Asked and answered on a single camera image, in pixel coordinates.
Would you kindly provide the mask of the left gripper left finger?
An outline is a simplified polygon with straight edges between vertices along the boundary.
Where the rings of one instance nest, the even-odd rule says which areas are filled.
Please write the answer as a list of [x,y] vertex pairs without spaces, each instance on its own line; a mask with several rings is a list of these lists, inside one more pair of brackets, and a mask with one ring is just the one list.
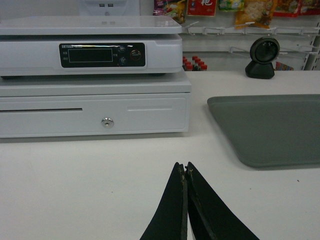
[[188,236],[188,183],[184,166],[175,163],[158,207],[140,237],[142,240],[186,240]]

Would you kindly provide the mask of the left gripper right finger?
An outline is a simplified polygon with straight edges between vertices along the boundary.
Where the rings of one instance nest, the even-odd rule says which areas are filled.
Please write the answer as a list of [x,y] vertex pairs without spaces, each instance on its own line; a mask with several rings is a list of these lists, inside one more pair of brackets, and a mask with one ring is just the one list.
[[195,165],[186,166],[188,216],[195,240],[257,240],[228,208]]

